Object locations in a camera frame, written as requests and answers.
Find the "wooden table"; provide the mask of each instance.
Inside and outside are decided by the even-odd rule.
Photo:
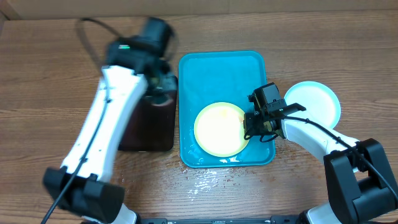
[[[164,17],[178,32],[172,65],[190,52],[256,50],[282,95],[315,80],[339,96],[337,130],[380,141],[398,177],[398,12],[311,12]],[[104,19],[124,35],[143,18]],[[98,74],[74,20],[7,21],[0,38],[0,222],[38,223],[52,203],[42,185],[81,129]],[[102,52],[113,37],[87,24]],[[191,169],[175,145],[166,153],[119,152],[113,183],[143,217],[268,217],[300,213],[327,200],[323,166],[296,144],[276,140],[266,166]],[[56,209],[50,223],[78,223]],[[398,219],[398,212],[380,220]]]

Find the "table surface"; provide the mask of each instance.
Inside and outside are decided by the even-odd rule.
[[[380,141],[398,177],[397,11],[301,12],[163,17],[180,39],[172,60],[190,52],[255,50],[282,95],[315,80],[339,97],[345,135]],[[103,19],[124,35],[141,17]],[[75,20],[7,21],[0,37],[0,222],[38,223],[52,200],[42,185],[59,167],[91,106],[98,73]],[[103,54],[113,37],[87,24]],[[118,152],[112,183],[143,217],[221,218],[295,214],[327,201],[323,166],[300,146],[276,140],[266,166],[191,169],[179,156],[178,114],[169,152]],[[379,218],[398,219],[398,212]],[[78,223],[56,209],[49,223]]]

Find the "plastic tray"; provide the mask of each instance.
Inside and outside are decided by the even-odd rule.
[[[261,55],[254,51],[188,54],[178,68],[181,160],[193,168],[270,163],[275,157],[274,141],[261,143],[255,136],[240,153],[216,157],[198,145],[193,133],[195,118],[209,104],[227,102],[253,112],[247,96],[267,83]]]

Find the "round plate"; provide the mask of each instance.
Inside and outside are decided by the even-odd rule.
[[[298,83],[287,91],[285,101],[288,105],[301,104],[318,122],[329,128],[334,128],[340,120],[340,102],[324,84],[312,81]]]
[[[207,153],[228,157],[241,152],[244,140],[244,111],[231,103],[213,103],[198,114],[194,134],[199,146]]]

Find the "yellow disc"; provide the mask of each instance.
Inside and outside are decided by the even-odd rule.
[[[213,103],[197,116],[194,125],[195,139],[207,153],[228,157],[241,152],[244,140],[244,111],[231,103]]]

